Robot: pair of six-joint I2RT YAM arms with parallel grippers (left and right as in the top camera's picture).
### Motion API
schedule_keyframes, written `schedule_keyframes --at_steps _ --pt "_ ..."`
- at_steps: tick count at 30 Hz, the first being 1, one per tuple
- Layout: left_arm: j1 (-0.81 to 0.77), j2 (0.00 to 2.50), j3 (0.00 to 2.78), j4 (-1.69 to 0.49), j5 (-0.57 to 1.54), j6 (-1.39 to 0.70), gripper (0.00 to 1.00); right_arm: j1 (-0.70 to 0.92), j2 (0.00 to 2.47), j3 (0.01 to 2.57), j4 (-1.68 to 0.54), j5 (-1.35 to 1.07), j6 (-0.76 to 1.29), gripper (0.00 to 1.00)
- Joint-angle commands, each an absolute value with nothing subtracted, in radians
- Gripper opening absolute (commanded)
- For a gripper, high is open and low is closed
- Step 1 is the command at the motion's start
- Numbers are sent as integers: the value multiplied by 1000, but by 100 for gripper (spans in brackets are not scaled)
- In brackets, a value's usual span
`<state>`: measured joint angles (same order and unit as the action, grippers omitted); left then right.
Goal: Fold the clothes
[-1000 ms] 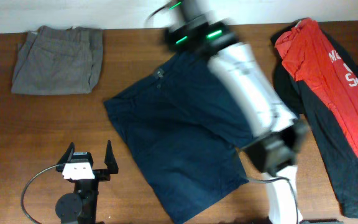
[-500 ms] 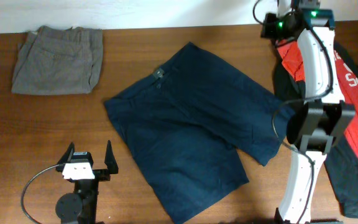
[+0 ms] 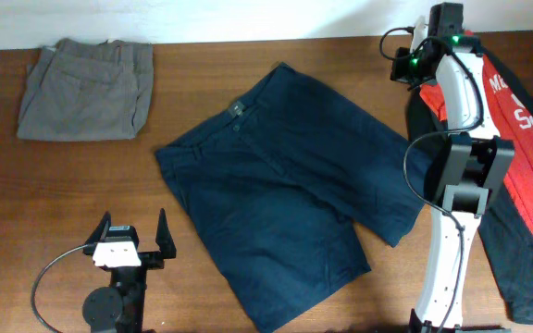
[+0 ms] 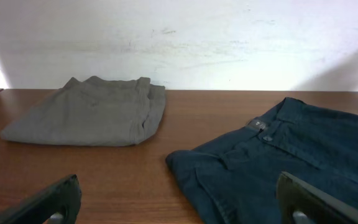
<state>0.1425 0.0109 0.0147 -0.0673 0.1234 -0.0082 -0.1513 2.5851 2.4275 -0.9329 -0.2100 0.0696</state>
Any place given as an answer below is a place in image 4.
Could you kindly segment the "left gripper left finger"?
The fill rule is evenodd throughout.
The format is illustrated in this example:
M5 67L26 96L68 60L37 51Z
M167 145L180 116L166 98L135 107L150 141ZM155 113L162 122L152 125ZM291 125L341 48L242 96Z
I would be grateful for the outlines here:
M81 207L77 175L70 174L0 213L0 224L75 224Z

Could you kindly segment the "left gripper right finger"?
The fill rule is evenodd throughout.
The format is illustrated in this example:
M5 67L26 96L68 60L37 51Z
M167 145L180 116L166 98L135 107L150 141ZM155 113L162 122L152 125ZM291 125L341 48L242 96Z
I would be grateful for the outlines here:
M276 198L282 223L358 224L358 209L288 172L277 180Z

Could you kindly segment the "navy blue shorts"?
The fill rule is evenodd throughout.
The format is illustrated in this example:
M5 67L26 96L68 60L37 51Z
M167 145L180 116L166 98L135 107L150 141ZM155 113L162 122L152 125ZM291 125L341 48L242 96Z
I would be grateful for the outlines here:
M358 209L358 115L282 102L247 126L166 158L205 223L280 223L282 172Z

